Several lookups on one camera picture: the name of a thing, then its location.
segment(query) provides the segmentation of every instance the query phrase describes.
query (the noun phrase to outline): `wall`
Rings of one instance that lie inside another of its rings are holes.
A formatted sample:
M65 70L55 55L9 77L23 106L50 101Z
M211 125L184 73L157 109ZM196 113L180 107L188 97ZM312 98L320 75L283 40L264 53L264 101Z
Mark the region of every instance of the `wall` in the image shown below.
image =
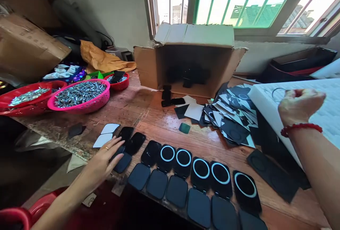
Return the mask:
M115 39L116 46L150 46L144 0L65 0L77 3L79 10L102 32ZM299 43L256 43L236 41L235 47L247 47L237 72L260 73L274 57L287 55L315 45ZM331 39L325 48L340 51L340 34Z
M65 0L76 3L79 12L98 31L115 39L117 47L150 45L144 0Z

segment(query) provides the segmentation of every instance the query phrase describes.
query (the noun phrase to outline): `brown paper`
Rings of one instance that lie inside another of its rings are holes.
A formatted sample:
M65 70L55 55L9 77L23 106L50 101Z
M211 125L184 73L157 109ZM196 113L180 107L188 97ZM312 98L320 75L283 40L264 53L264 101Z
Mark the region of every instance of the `brown paper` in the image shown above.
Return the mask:
M90 41L81 41L80 52L81 57L89 64L86 69L87 73L95 71L105 73L117 70L129 72L136 68L135 62L122 61L119 57L99 49Z

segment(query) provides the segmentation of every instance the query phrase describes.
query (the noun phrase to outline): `open cardboard box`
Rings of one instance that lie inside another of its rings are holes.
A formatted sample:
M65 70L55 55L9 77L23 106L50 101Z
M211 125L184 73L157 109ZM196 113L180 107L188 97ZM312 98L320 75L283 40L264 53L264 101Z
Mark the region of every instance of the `open cardboard box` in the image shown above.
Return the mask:
M210 71L206 83L184 88L183 81L170 84L178 94L214 98L220 86L236 70L245 47L234 48L234 30L226 25L162 23L155 36L155 48L134 47L135 61L143 86L162 89L169 84L167 70L172 66L199 64Z

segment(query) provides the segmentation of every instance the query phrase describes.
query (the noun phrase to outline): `pile of black pieces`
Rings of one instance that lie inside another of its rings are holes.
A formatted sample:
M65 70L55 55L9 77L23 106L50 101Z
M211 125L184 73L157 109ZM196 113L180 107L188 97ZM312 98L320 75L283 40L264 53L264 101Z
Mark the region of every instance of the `pile of black pieces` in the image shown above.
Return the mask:
M157 168L151 172L151 167L157 163ZM168 180L167 173L174 169L175 174ZM186 179L191 176L193 188L188 191ZM191 152L163 146L151 140L138 163L131 172L128 183L141 191L146 186L146 192L155 199L166 199L184 208L187 204L188 217L195 223L209 228L211 221L216 229L267 229L260 219L262 211L259 195L254 179L242 172L234 171L235 194L241 209L239 220L230 198L233 195L231 174L229 168L219 162L192 156ZM212 188L215 195L211 201L206 192Z

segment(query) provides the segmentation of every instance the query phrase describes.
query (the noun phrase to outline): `square black pad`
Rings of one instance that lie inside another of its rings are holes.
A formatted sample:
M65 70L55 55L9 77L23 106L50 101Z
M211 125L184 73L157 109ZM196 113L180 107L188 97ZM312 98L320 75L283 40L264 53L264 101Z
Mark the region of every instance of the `square black pad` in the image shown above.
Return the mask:
M233 204L217 196L211 198L212 223L217 230L237 230L237 215Z
M298 184L261 151L254 150L247 158L248 164L286 202L291 203L299 189Z
M268 230L266 224L261 219L246 213L243 210L239 210L238 215L240 217L241 230Z
M141 191L148 181L149 176L150 168L142 163L138 163L132 170L127 182L138 191Z
M171 176L166 190L166 199L177 207L184 208L187 195L188 183L177 176Z
M167 184L168 176L158 170L153 170L148 185L146 186L146 191L157 199L162 199Z
M196 189L190 189L187 211L189 218L197 224L205 228L210 227L210 200L205 194Z
M237 170L233 171L236 199L244 211L257 215L261 213L259 193L254 179Z
M130 164L132 156L123 152L124 156L118 162L118 164L113 168L113 170L117 173L122 173Z

